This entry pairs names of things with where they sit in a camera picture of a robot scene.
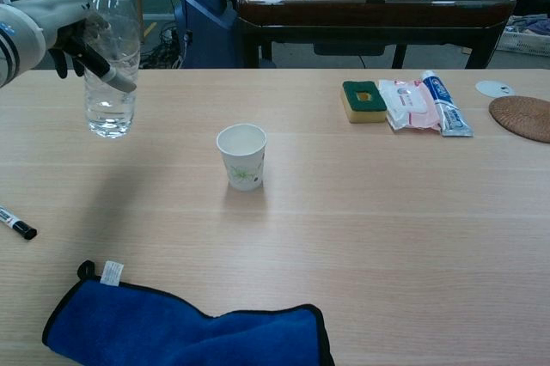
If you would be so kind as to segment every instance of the paper cup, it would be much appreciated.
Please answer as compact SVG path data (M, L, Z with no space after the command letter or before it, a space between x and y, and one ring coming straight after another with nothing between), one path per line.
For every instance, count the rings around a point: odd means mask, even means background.
M247 192L261 185L266 143L266 133L252 124L232 125L217 135L232 187Z

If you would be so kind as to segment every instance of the towel tag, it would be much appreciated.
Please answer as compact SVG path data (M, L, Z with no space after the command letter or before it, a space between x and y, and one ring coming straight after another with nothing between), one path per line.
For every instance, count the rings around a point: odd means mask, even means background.
M116 261L106 261L100 283L106 284L107 286L118 286L120 282L120 273L122 273L123 268L124 265Z

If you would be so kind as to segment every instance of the woven placemat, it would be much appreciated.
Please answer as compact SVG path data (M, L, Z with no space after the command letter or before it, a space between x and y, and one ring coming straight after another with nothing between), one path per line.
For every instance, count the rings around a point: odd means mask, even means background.
M492 101L489 113L506 130L550 143L550 101L531 97L500 97Z

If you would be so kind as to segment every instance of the sponge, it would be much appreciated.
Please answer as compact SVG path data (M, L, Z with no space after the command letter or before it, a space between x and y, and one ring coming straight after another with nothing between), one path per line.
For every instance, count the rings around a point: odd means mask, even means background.
M386 103L372 81L344 82L342 102L350 123L383 123Z

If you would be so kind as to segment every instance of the white crate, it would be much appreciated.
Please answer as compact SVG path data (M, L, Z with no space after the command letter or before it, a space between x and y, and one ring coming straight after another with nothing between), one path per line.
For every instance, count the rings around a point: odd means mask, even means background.
M497 49L500 51L521 52L523 54L550 57L550 35L509 33L504 31Z

